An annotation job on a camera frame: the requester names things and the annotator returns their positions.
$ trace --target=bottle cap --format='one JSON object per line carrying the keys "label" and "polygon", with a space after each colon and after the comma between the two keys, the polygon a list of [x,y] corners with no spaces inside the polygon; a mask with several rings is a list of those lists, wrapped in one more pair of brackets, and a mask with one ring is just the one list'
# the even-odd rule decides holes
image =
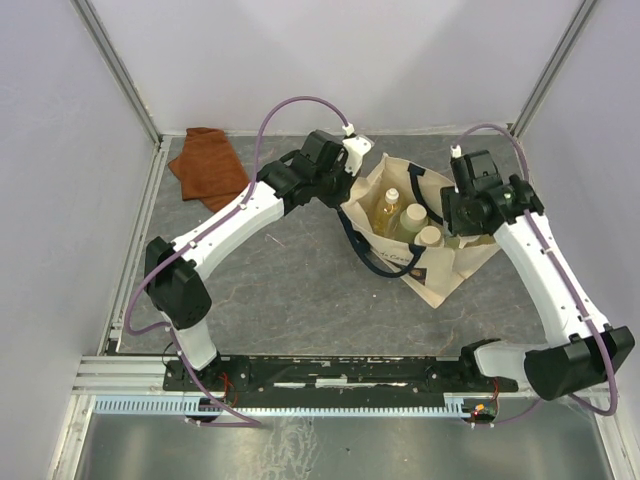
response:
{"label": "bottle cap", "polygon": [[419,243],[427,247],[434,247],[442,240],[442,233],[436,227],[428,226],[420,230],[418,234]]}
{"label": "bottle cap", "polygon": [[387,203],[390,203],[391,205],[396,203],[399,198],[400,198],[400,194],[395,188],[390,188],[389,190],[387,190],[387,193],[385,193],[384,195],[384,199],[387,201]]}
{"label": "bottle cap", "polygon": [[427,211],[419,203],[412,203],[409,205],[407,207],[406,214],[408,223],[413,226],[418,226],[421,223],[424,223],[427,218]]}

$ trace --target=wall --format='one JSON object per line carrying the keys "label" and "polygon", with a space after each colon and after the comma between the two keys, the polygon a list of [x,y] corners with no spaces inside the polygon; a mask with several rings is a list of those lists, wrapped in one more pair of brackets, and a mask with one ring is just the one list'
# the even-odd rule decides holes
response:
{"label": "wall", "polygon": [[[514,121],[580,1],[93,3],[159,129],[176,134],[256,131],[294,95],[333,101],[368,133]],[[270,131],[339,125],[323,107],[290,108]]]}
{"label": "wall", "polygon": [[[556,239],[614,326],[640,340],[640,3],[600,2],[524,145]],[[640,431],[640,353],[617,376]]]}
{"label": "wall", "polygon": [[73,7],[0,6],[0,478],[44,478],[152,153]]}

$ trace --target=folded cloth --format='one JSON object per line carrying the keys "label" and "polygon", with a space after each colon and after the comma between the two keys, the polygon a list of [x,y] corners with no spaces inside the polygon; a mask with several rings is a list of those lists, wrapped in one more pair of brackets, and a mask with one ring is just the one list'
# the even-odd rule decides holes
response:
{"label": "folded cloth", "polygon": [[198,199],[217,212],[240,194],[249,177],[222,130],[188,128],[182,153],[169,169],[178,177],[182,200]]}

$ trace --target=dark blue strap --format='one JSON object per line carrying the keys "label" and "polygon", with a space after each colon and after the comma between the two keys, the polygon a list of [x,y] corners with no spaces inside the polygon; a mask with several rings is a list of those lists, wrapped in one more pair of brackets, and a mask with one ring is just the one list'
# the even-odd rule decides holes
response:
{"label": "dark blue strap", "polygon": [[409,177],[411,178],[411,191],[413,196],[416,197],[416,202],[422,205],[427,210],[427,216],[439,225],[442,225],[442,217],[429,208],[427,202],[425,202],[422,192],[420,191],[420,184],[418,183],[418,177],[424,175],[425,169],[415,163],[409,163]]}
{"label": "dark blue strap", "polygon": [[382,270],[381,268],[374,265],[374,263],[367,257],[367,253],[371,251],[371,245],[367,242],[367,239],[360,232],[356,232],[353,229],[353,225],[351,225],[351,220],[347,217],[347,215],[342,211],[341,208],[338,209],[338,218],[340,219],[340,223],[342,223],[342,227],[344,228],[345,233],[347,234],[347,238],[349,239],[349,243],[358,255],[358,258],[362,260],[362,263],[371,270],[376,275],[380,275],[381,277],[386,278],[400,278],[403,275],[409,273],[418,263],[420,257],[427,249],[427,247],[422,247],[420,245],[414,245],[412,243],[409,244],[409,251],[413,254],[413,258],[409,262],[409,264],[402,268],[402,270],[398,272],[388,272],[387,270]]}

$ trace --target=gray floor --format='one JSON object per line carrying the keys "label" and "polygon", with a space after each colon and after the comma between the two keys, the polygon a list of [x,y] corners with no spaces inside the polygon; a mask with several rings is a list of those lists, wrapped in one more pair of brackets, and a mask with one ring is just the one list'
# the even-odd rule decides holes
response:
{"label": "gray floor", "polygon": [[[504,399],[510,417],[530,401]],[[435,418],[263,418],[259,429],[94,415],[77,480],[607,480],[593,415],[560,402],[494,429]]]}
{"label": "gray floor", "polygon": [[[413,160],[447,176],[450,136],[376,136],[364,173],[382,152]],[[299,148],[301,137],[268,137],[261,161]],[[231,142],[250,168],[254,138]],[[510,146],[497,136],[474,136],[468,148],[488,148],[506,177],[517,172]],[[174,139],[170,159],[182,149]],[[166,169],[147,241],[171,240],[211,213],[183,202],[178,180]],[[142,279],[142,266],[137,281]],[[487,337],[537,343],[544,340],[538,314],[515,269],[499,252],[434,310],[401,280],[369,272],[351,250],[336,213],[319,202],[298,208],[241,245],[207,281],[213,307],[207,316],[222,352],[252,354],[456,355]],[[144,296],[136,327],[159,319]],[[121,352],[159,353],[162,331],[122,338]]]}

